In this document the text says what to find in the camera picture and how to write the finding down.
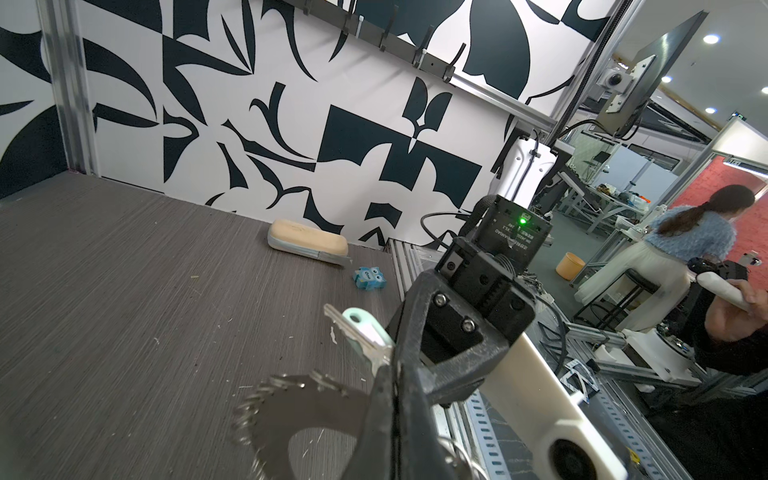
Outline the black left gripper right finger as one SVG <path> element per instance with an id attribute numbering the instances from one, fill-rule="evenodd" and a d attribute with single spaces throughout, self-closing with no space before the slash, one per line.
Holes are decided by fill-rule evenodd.
<path id="1" fill-rule="evenodd" d="M 457 479 L 453 459 L 438 441 L 417 368 L 398 362 L 395 386 L 395 479 Z"/>

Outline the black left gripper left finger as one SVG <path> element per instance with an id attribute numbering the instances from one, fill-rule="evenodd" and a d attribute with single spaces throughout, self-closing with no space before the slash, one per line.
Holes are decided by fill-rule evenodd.
<path id="1" fill-rule="evenodd" d="M 352 456 L 342 479 L 398 478 L 399 400 L 391 366 L 378 369 Z"/>

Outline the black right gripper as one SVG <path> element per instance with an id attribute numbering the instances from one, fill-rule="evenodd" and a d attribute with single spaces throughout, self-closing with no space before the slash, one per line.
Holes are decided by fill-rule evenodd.
<path id="1" fill-rule="evenodd" d="M 516 275 L 464 237 L 444 254 L 443 277 L 421 273 L 386 331 L 395 360 L 417 367 L 428 403 L 446 406 L 480 387 L 536 311 Z"/>

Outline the mint green headed key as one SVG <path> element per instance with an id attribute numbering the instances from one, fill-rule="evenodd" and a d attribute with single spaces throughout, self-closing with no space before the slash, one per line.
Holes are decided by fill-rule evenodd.
<path id="1" fill-rule="evenodd" d="M 341 312 L 331 304 L 325 304 L 323 312 L 367 360 L 373 377 L 380 367 L 391 363 L 395 342 L 371 313 L 358 307 Z"/>

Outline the silver ball chain keyring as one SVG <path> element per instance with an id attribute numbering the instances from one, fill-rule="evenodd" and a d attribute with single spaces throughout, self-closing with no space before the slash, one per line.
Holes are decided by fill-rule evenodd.
<path id="1" fill-rule="evenodd" d="M 254 479 L 293 479 L 289 444 L 296 434 L 325 429 L 356 437 L 368 406 L 366 392 L 318 371 L 273 375 L 234 409 L 234 441 L 253 450 Z"/>

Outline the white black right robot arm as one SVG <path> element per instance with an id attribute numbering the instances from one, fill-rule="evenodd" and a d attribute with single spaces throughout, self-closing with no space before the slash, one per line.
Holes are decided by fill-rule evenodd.
<path id="1" fill-rule="evenodd" d="M 624 479 L 627 470 L 527 337 L 538 301 L 522 273 L 550 224 L 529 206 L 556 155 L 534 140 L 494 168 L 492 191 L 467 216 L 437 264 L 406 289 L 389 330 L 425 359 L 429 404 L 482 391 L 533 455 L 542 479 Z"/>

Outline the operator hand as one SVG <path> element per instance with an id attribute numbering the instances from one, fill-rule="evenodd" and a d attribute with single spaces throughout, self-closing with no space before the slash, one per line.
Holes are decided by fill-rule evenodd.
<path id="1" fill-rule="evenodd" d="M 741 291 L 749 309 L 742 310 L 721 297 L 714 299 L 704 326 L 710 338 L 717 342 L 737 342 L 767 327 L 767 291 L 756 289 L 744 280 L 729 280 L 729 283 Z"/>

